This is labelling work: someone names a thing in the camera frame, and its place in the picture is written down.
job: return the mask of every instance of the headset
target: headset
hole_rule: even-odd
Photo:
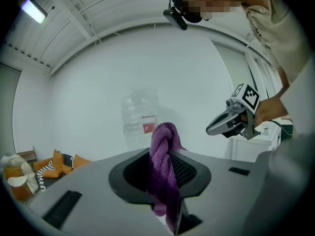
[[[183,0],[169,0],[168,9],[164,10],[163,15],[173,26],[181,30],[187,30],[188,26],[183,18],[193,24],[199,23],[203,19],[199,12],[188,12],[188,8],[188,2],[184,2]]]

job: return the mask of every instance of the black mesh surface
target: black mesh surface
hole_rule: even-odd
[[[169,155],[175,172],[177,187],[181,188],[183,185],[193,180],[197,174],[197,170],[192,165],[186,163],[180,158],[172,154]]]

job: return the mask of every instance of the purple cloth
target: purple cloth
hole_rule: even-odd
[[[167,154],[171,148],[184,149],[175,125],[165,122],[157,126],[152,134],[148,193],[154,197],[154,214],[159,217],[166,214],[166,223],[174,232],[179,192],[171,159]]]

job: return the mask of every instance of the fluorescent light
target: fluorescent light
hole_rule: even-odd
[[[42,23],[46,15],[42,12],[42,9],[39,9],[34,3],[30,0],[25,0],[22,4],[21,9],[28,13],[33,19],[38,23]]]

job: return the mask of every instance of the ceiling light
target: ceiling light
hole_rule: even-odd
[[[47,17],[47,13],[33,0],[23,0],[21,9],[28,13],[38,23],[42,23]]]

